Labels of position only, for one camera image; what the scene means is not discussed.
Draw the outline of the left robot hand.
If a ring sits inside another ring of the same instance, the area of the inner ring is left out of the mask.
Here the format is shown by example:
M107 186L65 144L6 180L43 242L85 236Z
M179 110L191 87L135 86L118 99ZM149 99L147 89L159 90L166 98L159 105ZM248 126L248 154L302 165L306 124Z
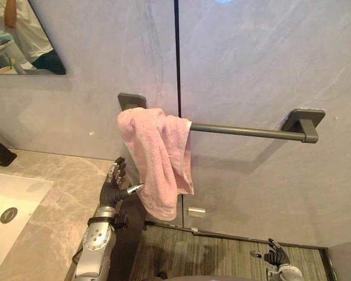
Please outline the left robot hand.
M109 168L99 195L100 207L115 207L119 201L137 193L145 187L143 183L140 183L126 189L121 189L126 174L125 167L125 159L118 157Z

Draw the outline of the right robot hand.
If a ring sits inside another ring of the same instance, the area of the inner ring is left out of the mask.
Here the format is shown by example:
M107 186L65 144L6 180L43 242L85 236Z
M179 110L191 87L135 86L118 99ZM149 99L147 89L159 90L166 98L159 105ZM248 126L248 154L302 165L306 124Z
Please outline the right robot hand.
M250 256L258 259L262 259L270 265L280 267L282 265L289 265L290 259L286 254L285 250L281 245L272 238L268 239L268 245L270 247L267 253L260 253L256 251L250 251Z

